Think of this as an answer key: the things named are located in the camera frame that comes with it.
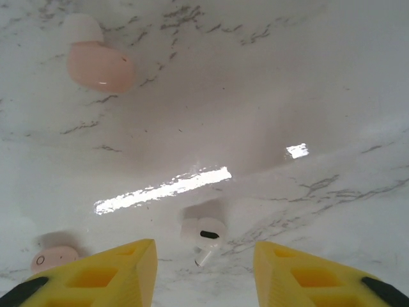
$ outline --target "white ear tip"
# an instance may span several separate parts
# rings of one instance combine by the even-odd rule
[[[181,224],[180,238],[185,242],[194,244],[196,241],[197,219],[185,219]]]
[[[98,22],[82,13],[71,14],[63,24],[64,39],[67,43],[104,42],[104,35]]]

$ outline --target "white marble countertop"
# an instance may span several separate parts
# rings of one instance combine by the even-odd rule
[[[257,240],[409,294],[408,10],[0,0],[0,293],[60,232],[83,255],[155,239],[154,307],[256,306]],[[70,80],[61,24],[73,12],[136,62],[131,91]],[[179,231],[182,212],[203,203],[221,208],[229,240],[200,269]]]

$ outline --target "white earbud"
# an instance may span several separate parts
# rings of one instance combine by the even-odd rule
[[[223,246],[226,235],[226,225],[212,217],[185,219],[180,232],[182,240],[200,249],[195,259],[198,267],[204,266],[209,258]]]

